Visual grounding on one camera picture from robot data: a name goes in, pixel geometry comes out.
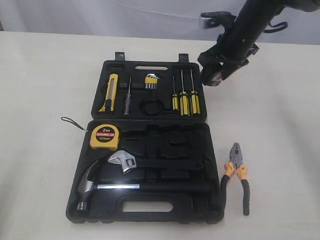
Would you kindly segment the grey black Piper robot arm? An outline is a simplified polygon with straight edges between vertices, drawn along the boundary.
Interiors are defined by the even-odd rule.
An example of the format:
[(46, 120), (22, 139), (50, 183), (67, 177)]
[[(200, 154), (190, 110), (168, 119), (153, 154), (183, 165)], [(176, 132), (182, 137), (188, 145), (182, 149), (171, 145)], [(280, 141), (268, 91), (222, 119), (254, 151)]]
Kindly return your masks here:
[(272, 25), (272, 19), (283, 9), (315, 12), (318, 0), (247, 0), (238, 15), (228, 11), (203, 12), (199, 24), (203, 29), (224, 28), (216, 44), (202, 52), (198, 62), (202, 66), (201, 81), (217, 86), (234, 72), (249, 64), (248, 58), (259, 50), (256, 45), (261, 34), (271, 34), (288, 27), (286, 21)]

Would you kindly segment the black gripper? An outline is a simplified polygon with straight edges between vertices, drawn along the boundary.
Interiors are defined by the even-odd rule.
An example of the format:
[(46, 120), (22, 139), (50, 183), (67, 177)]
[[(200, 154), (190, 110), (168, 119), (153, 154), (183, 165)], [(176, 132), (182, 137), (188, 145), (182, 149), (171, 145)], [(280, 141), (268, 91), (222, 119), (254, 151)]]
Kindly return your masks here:
[(247, 58), (258, 51), (255, 42), (283, 8), (273, 0), (247, 0), (232, 25), (219, 35), (216, 45), (199, 55), (201, 79), (224, 81), (248, 65)]

